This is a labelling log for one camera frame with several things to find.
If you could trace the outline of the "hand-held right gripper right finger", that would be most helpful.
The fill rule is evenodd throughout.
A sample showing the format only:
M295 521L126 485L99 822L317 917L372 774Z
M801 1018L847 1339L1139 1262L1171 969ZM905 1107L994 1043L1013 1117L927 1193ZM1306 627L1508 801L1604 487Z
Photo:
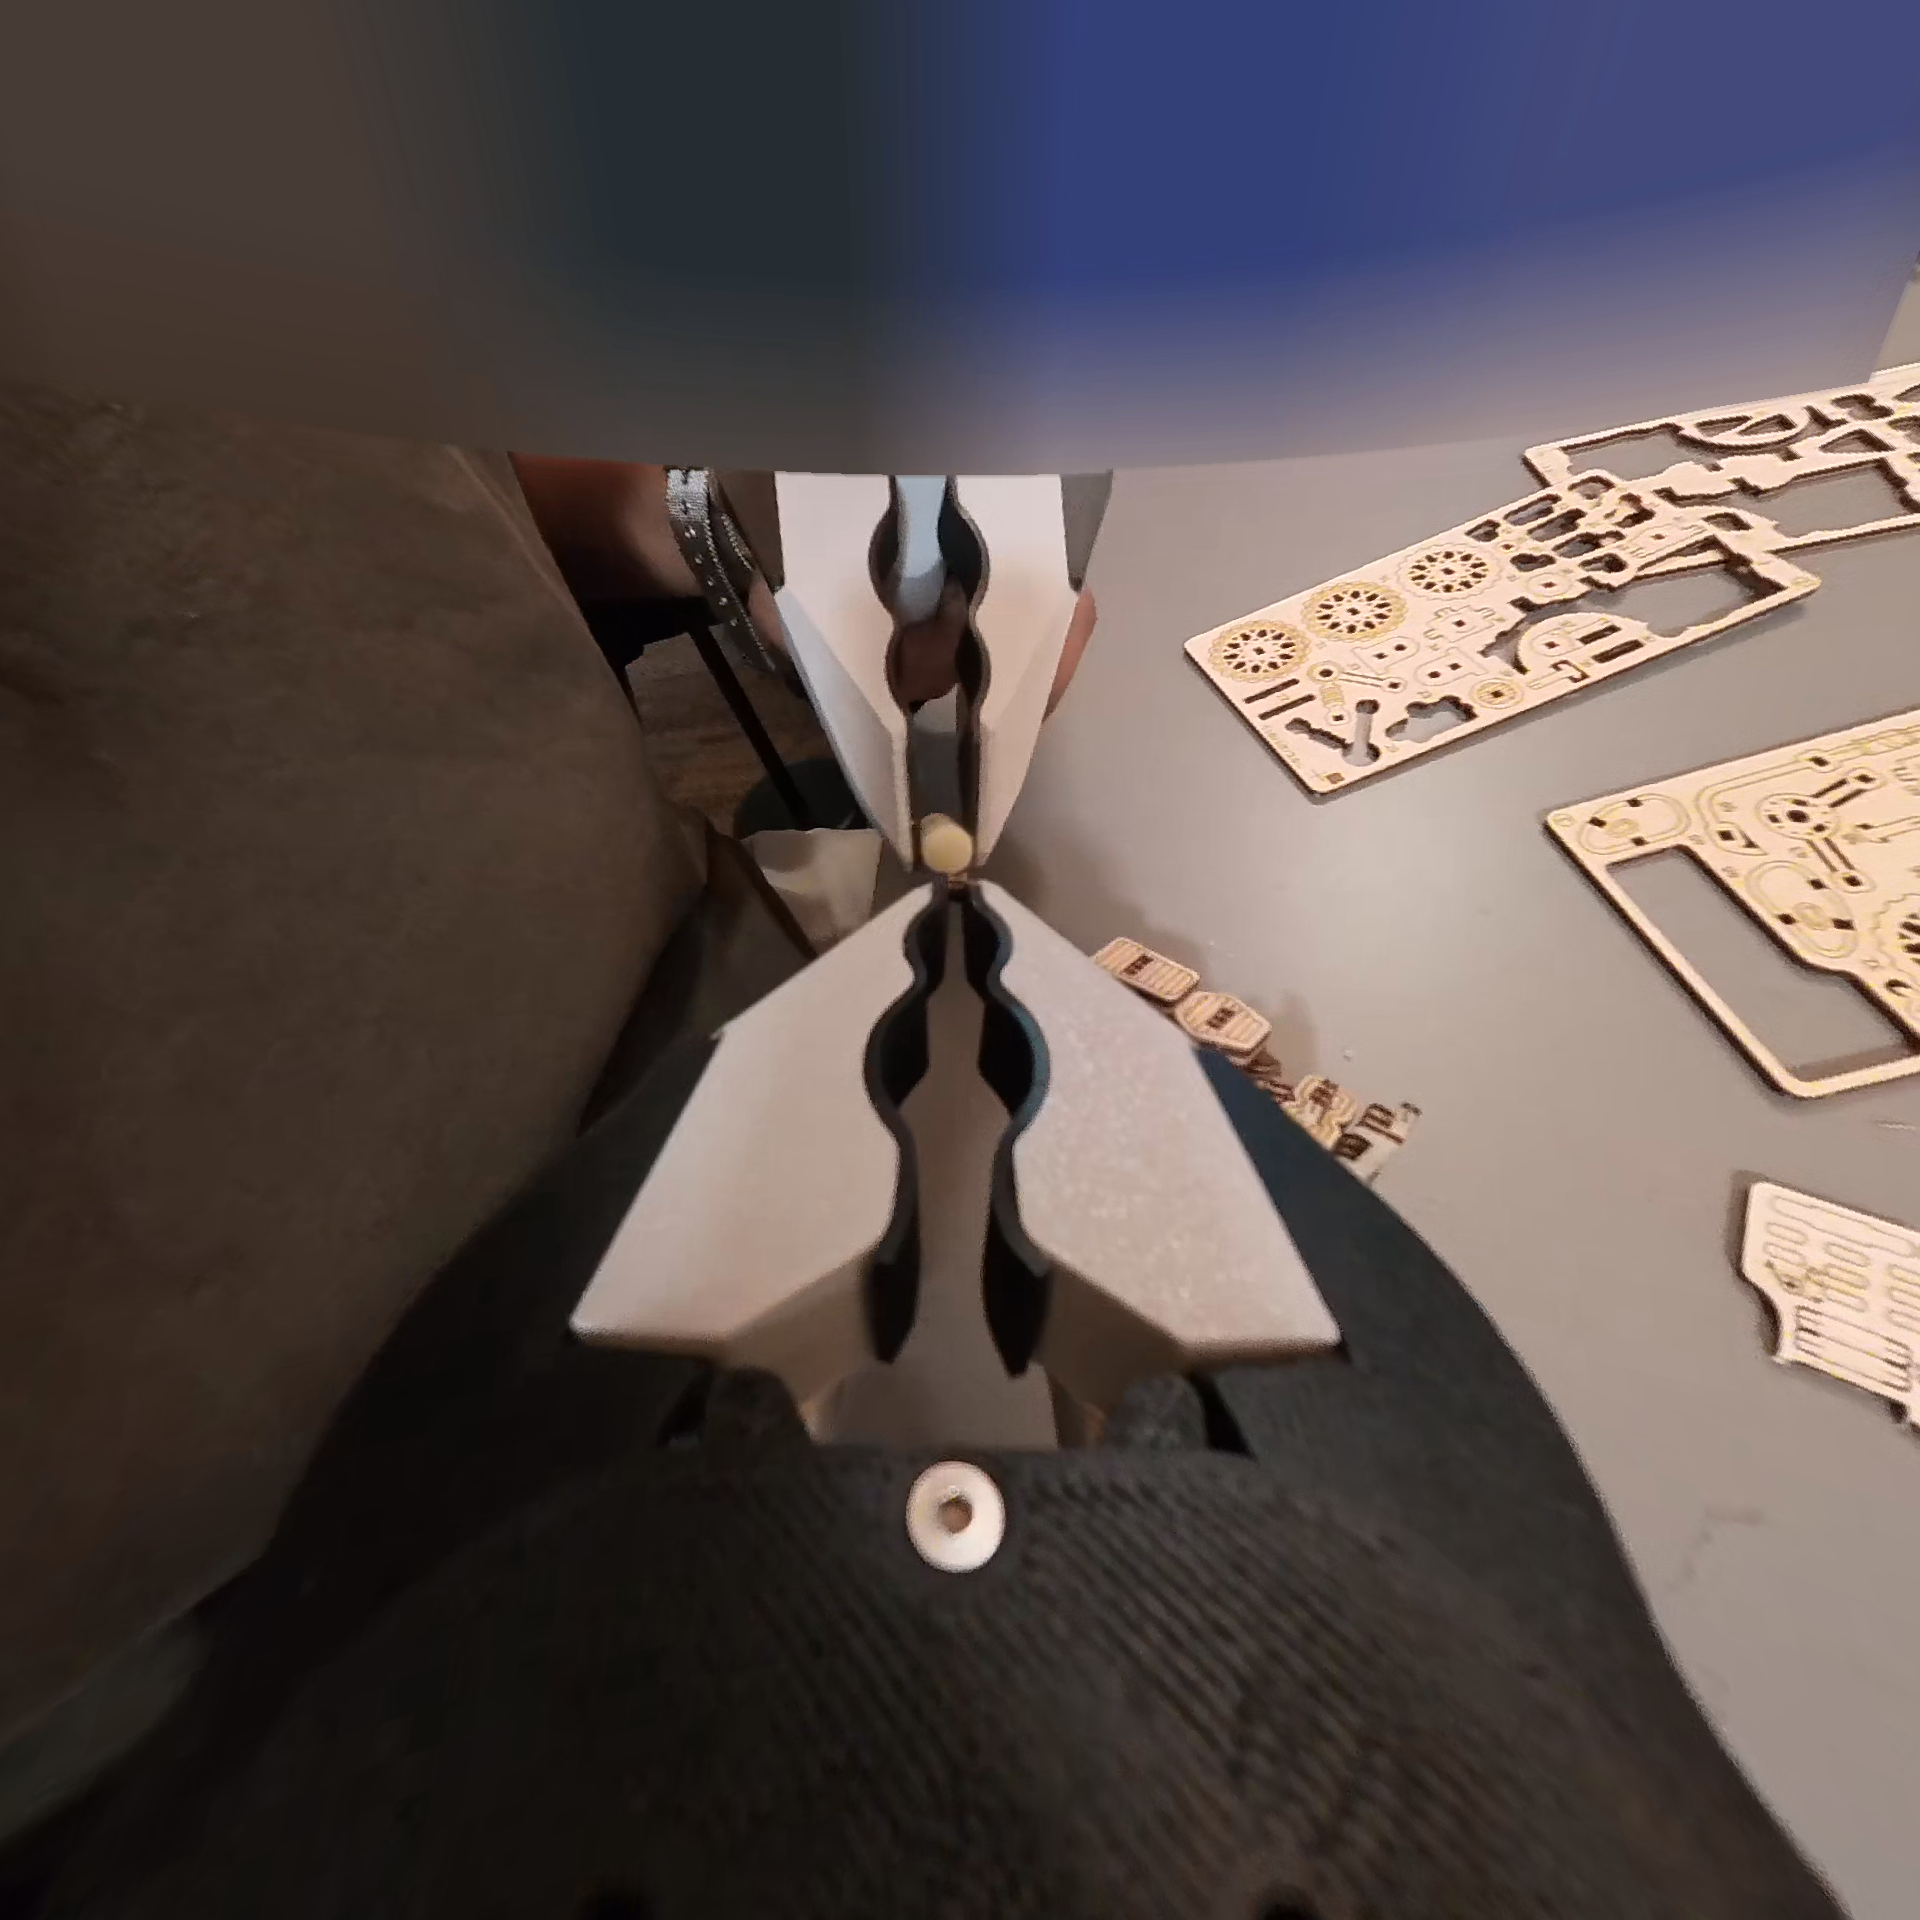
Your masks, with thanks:
M1091 1447L1144 1381L1334 1358L1197 1043L998 882L960 888L956 961L977 1296L1021 1440Z

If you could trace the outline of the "small wooden parts sheet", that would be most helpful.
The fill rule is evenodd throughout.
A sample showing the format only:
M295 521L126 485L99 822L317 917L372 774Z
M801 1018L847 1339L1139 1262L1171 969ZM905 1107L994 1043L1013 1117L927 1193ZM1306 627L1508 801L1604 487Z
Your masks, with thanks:
M1740 1278L1772 1358L1860 1389L1919 1427L1919 1229L1772 1179L1745 1193Z

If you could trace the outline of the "wooden sheet with small gears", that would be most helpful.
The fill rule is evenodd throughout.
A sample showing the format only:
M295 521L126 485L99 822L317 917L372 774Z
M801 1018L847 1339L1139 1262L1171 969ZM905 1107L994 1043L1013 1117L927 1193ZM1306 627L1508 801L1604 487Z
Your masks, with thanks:
M1746 524L1600 471L1227 619L1185 654L1331 797L1819 588Z

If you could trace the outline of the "black chair leg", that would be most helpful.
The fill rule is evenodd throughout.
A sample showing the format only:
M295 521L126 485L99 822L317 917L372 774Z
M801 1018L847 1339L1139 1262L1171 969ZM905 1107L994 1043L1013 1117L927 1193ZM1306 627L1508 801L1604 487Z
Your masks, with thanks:
M839 814L823 788L813 740L785 724L795 716L776 697L781 686L763 684L713 614L702 617L692 645L743 745L740 793L728 806L733 830L750 836L834 826Z

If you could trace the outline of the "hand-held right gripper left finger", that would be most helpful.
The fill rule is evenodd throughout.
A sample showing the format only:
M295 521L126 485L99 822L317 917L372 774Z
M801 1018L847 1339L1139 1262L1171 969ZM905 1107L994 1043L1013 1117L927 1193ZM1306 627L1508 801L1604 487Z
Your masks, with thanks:
M892 905L694 1047L694 1075L568 1330L781 1381L811 1431L894 1361L923 1281L908 1096L931 1066L953 886Z

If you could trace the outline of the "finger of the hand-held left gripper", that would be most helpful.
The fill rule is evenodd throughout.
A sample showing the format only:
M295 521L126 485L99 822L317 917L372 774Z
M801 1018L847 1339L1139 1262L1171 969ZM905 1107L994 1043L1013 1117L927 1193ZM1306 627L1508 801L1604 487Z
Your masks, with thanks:
M894 483L830 471L778 471L775 483L789 654L854 799L913 867L913 728L890 674L896 615L873 572L875 544L894 528Z
M1112 487L1112 469L950 479L948 564L969 592L959 797L975 867L1003 837L1034 762Z

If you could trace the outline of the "wooden sheet with round hole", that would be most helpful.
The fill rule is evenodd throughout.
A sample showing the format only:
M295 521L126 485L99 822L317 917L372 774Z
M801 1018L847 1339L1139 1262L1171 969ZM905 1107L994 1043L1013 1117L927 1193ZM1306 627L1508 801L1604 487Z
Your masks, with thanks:
M1777 1092L1816 1100L1917 1079L1917 710L1561 806L1544 826ZM1869 1002L1901 1034L1902 1051L1791 1068L1629 896L1623 870L1670 854L1793 966Z

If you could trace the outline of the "dark wooden part assembly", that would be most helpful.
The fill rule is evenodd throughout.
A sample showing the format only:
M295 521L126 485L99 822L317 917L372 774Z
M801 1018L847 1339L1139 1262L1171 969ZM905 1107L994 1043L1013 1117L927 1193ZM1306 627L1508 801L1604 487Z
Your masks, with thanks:
M1240 1064L1247 1077L1333 1159L1375 1188L1387 1164L1409 1144L1425 1117L1412 1101L1378 1101L1319 1071L1289 1074L1262 1047Z

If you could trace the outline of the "white paper bag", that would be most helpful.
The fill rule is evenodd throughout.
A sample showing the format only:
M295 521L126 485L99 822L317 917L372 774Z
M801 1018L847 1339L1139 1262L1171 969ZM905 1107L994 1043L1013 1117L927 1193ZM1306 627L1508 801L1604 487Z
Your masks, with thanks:
M815 953L875 915L884 849L875 827L763 827L743 845Z

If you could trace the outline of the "person's left forearm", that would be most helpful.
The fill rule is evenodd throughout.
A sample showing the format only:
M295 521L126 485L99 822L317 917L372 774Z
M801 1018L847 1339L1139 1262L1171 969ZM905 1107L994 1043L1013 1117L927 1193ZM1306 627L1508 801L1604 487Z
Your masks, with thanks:
M665 466L535 452L508 459L578 601L665 601L694 592L671 521Z

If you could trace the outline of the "emptied wooden frame sheet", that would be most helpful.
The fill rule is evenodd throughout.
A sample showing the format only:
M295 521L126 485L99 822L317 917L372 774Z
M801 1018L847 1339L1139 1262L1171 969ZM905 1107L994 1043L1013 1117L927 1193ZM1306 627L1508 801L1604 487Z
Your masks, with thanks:
M1520 458L1548 485L1602 471L1784 554L1908 531L1919 364L1528 443Z

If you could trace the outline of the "person's olive clothing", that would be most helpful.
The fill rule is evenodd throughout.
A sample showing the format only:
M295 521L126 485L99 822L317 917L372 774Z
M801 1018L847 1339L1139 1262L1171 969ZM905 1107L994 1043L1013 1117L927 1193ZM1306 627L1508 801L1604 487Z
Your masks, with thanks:
M4 1740L268 1541L702 863L503 449L4 385Z

